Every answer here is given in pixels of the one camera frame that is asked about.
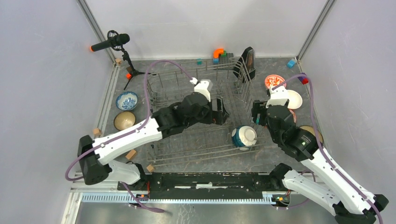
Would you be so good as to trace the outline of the blue white patterned bowl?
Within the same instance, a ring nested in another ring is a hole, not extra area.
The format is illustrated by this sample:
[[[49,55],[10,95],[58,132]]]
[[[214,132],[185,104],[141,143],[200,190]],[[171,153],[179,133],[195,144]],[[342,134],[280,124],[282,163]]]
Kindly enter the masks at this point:
[[[297,116],[296,116],[295,112],[294,112],[292,109],[289,109],[289,111],[290,111],[290,113],[291,113],[292,116],[293,116],[293,121],[294,121],[294,123],[296,123],[296,122],[297,122]]]

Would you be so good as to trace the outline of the white blue rimmed bowl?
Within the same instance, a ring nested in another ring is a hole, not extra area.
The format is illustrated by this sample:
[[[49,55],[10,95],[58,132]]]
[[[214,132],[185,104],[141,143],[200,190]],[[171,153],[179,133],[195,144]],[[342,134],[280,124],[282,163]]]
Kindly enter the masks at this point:
[[[138,104],[138,95],[132,91],[120,94],[115,101],[116,107],[122,111],[131,111]]]

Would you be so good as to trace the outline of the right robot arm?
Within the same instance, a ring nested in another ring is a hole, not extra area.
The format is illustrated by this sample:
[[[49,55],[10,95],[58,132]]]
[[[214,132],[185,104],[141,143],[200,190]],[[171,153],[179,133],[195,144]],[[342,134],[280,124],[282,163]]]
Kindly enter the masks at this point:
[[[296,126],[285,105],[267,107],[256,100],[252,120],[267,127],[272,141],[286,155],[306,166],[325,186],[306,179],[290,166],[280,163],[269,174],[275,190],[287,188],[312,200],[331,213],[339,224],[383,223],[381,211],[389,203],[382,194],[373,194],[358,184],[323,147],[316,127],[312,131]]]

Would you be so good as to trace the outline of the dark brown banded bowl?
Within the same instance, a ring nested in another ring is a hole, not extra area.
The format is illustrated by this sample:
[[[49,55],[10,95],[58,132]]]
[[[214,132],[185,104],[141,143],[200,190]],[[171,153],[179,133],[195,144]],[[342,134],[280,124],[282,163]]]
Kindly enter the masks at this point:
[[[125,111],[117,114],[113,120],[113,125],[118,131],[132,127],[136,122],[136,117],[132,112]]]

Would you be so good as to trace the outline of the grey wire dish rack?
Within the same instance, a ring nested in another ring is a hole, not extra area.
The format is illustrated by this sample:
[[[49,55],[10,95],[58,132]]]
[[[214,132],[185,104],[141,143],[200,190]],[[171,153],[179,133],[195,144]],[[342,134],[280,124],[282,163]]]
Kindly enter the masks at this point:
[[[257,98],[248,61],[184,62],[184,69],[151,73],[147,91],[163,139],[147,144],[155,167],[258,151],[263,144],[251,109]]]

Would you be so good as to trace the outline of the white bowl orange pattern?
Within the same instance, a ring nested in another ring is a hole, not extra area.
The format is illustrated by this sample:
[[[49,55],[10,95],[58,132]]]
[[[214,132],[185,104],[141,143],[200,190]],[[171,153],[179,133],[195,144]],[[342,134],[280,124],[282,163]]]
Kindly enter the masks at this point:
[[[266,89],[269,90],[271,87],[277,86],[284,81],[285,81],[285,79],[282,76],[272,74],[272,75],[267,76],[264,79],[264,84],[266,86]]]

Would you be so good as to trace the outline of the teal bowl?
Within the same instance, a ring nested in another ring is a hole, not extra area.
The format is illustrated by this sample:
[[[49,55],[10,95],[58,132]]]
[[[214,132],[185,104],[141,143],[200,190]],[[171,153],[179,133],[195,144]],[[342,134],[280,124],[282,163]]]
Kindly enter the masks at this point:
[[[241,151],[247,151],[257,142],[257,132],[250,126],[238,126],[231,132],[233,144]]]

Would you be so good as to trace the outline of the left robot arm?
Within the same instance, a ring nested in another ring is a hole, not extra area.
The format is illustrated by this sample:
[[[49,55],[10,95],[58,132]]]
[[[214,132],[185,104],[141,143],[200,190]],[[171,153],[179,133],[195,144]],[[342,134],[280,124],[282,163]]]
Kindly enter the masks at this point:
[[[124,164],[115,158],[144,144],[180,134],[190,126],[222,125],[229,117],[224,102],[216,99],[217,109],[203,94],[194,92],[183,101],[159,109],[142,123],[96,140],[89,135],[79,139],[78,163],[86,185],[106,179],[124,182],[135,190],[143,189],[147,178],[139,164]]]

